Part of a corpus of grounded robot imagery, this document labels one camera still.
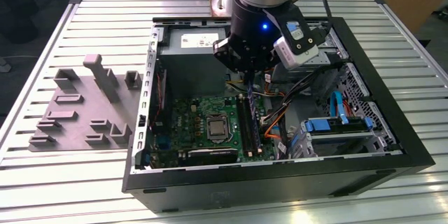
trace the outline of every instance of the floor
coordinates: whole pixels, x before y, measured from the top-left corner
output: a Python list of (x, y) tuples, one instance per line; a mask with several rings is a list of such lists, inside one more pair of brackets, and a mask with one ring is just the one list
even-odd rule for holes
[[(34, 22), (39, 29), (38, 38), (27, 44), (14, 45), (0, 36), (0, 57), (10, 57), (7, 61), (13, 66), (10, 73), (0, 73), (0, 126), (69, 3), (69, 0), (35, 1), (41, 7), (41, 12), (34, 17)], [(431, 39), (427, 49), (443, 69), (448, 71), (448, 21), (442, 21), (437, 16), (431, 16), (417, 37), (418, 39)]]

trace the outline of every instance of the orange wire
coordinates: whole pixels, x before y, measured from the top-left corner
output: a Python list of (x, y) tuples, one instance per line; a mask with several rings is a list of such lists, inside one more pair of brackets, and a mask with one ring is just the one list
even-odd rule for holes
[(282, 139), (282, 137), (279, 135), (271, 135), (271, 134), (269, 134), (269, 135), (266, 135), (266, 137), (273, 137), (273, 138)]
[(271, 92), (269, 91), (269, 83), (266, 83), (266, 85), (265, 85), (265, 93), (269, 94), (269, 95), (274, 95), (274, 94), (275, 94), (275, 93), (271, 93)]
[(273, 130), (275, 124), (279, 122), (281, 118), (285, 116), (286, 113), (287, 113), (287, 110), (285, 110), (285, 111), (282, 112), (282, 114), (278, 116), (278, 118), (275, 119), (274, 123), (271, 124), (269, 130), (267, 130), (266, 133), (265, 133), (265, 137), (270, 134), (270, 131)]

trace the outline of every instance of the white label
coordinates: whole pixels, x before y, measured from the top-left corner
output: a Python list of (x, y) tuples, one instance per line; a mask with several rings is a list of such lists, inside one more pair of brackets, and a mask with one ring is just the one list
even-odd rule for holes
[(265, 74), (265, 80), (271, 83), (271, 75), (269, 73)]
[(286, 147), (286, 145), (282, 143), (282, 142), (279, 142), (279, 150), (285, 153), (285, 154), (287, 154), (287, 147)]
[(213, 47), (218, 41), (218, 34), (185, 34), (182, 36), (182, 48)]

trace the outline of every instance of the metal slotted table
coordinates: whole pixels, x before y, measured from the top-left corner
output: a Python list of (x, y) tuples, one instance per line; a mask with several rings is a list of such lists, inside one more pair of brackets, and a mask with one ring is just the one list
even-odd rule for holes
[[(321, 0), (298, 2), (325, 16)], [(127, 150), (41, 152), (30, 137), (53, 98), (59, 68), (102, 54), (115, 74), (145, 72), (154, 17), (210, 16), (209, 0), (83, 0), (70, 4), (0, 130), (0, 222), (446, 223), (448, 78), (398, 17), (374, 0), (331, 0), (385, 79), (437, 165), (359, 196), (155, 215), (122, 193)]]

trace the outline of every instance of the chip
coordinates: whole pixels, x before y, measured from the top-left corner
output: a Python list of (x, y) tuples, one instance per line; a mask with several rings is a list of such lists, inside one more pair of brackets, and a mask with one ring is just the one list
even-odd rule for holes
[(225, 142), (230, 137), (227, 114), (211, 114), (207, 116), (207, 139), (214, 143)]
[(210, 123), (210, 135), (211, 136), (222, 136), (226, 135), (226, 128), (223, 121), (214, 121)]

